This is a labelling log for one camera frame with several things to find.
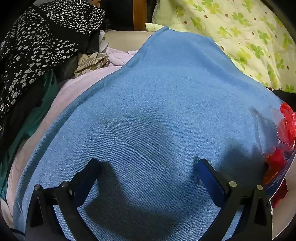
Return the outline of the red plastic bag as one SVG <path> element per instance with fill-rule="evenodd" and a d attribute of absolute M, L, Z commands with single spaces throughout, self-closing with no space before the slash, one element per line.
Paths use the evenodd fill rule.
<path fill-rule="evenodd" d="M 295 157 L 295 112 L 286 102 L 278 110 L 281 114 L 277 125 L 280 142 L 273 152 L 262 154 L 265 158 L 262 183 L 272 208 L 288 193 L 285 176 Z"/>

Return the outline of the green garment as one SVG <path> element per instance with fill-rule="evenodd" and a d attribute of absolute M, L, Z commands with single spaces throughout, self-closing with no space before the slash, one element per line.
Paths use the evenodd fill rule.
<path fill-rule="evenodd" d="M 6 113 L 1 130 L 1 199 L 6 200 L 10 169 L 21 142 L 37 130 L 58 91 L 57 78 L 50 70 Z"/>

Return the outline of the clear plastic wrapper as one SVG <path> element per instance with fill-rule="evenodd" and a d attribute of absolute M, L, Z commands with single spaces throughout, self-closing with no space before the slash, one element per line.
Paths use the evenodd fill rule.
<path fill-rule="evenodd" d="M 255 122 L 255 136 L 262 154 L 268 154 L 278 146 L 278 122 L 281 118 L 280 111 L 271 106 L 262 111 L 250 109 Z"/>

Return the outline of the beige patterned cloth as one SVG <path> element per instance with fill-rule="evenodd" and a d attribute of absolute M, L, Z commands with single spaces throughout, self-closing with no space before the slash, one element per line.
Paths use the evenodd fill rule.
<path fill-rule="evenodd" d="M 92 54 L 79 54 L 78 67 L 74 71 L 75 77 L 81 76 L 88 72 L 100 69 L 109 64 L 109 59 L 106 53 L 95 52 Z"/>

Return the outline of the blue towel blanket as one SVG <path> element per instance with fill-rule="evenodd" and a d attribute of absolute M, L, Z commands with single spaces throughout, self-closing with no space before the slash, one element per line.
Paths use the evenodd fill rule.
<path fill-rule="evenodd" d="M 219 208 L 196 162 L 257 185 L 257 120 L 280 105 L 212 39 L 163 28 L 50 126 L 20 178 L 14 227 L 25 230 L 36 184 L 56 187 L 95 158 L 101 173 L 79 213 L 99 240 L 198 240 Z"/>

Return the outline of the pink cloth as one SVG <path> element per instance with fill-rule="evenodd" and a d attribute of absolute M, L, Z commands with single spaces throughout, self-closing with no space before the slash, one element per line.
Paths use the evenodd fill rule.
<path fill-rule="evenodd" d="M 97 83 L 107 75 L 118 71 L 123 65 L 137 53 L 138 51 L 120 51 L 117 49 L 107 48 L 106 53 L 109 59 L 102 68 L 90 70 L 78 77 L 62 81 L 61 89 L 53 100 L 46 115 L 41 118 L 41 123 L 37 125 L 37 130 L 33 135 L 21 141 L 16 149 L 13 157 L 12 167 L 8 177 L 8 190 L 6 193 L 6 201 L 1 200 L 1 211 L 4 220 L 10 228 L 13 228 L 13 208 L 16 189 L 20 180 L 20 176 L 29 161 L 38 142 L 48 130 L 52 122 L 62 111 L 85 90 Z"/>

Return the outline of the black white floral garment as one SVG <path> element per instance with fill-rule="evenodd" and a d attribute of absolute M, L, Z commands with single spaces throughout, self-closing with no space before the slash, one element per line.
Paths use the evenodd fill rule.
<path fill-rule="evenodd" d="M 104 19 L 105 10 L 88 1 L 34 4 L 21 14 L 1 42 L 2 128 L 18 97 L 76 53 Z"/>

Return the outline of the beige pillow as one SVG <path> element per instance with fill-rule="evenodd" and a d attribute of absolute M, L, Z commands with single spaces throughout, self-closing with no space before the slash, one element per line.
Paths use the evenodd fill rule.
<path fill-rule="evenodd" d="M 109 30 L 105 34 L 108 46 L 123 52 L 138 50 L 154 32 Z"/>

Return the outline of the green clover quilt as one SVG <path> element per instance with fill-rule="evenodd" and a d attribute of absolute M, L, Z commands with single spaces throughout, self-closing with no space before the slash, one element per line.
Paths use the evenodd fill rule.
<path fill-rule="evenodd" d="M 261 1 L 158 1 L 146 28 L 163 26 L 212 38 L 245 75 L 295 93 L 295 42 Z"/>

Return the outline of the wooden bedside cabinet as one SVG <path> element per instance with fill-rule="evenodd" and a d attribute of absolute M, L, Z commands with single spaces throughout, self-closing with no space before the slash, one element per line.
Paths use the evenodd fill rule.
<path fill-rule="evenodd" d="M 107 28 L 117 31 L 144 31 L 147 21 L 147 1 L 89 1 L 105 10 Z"/>

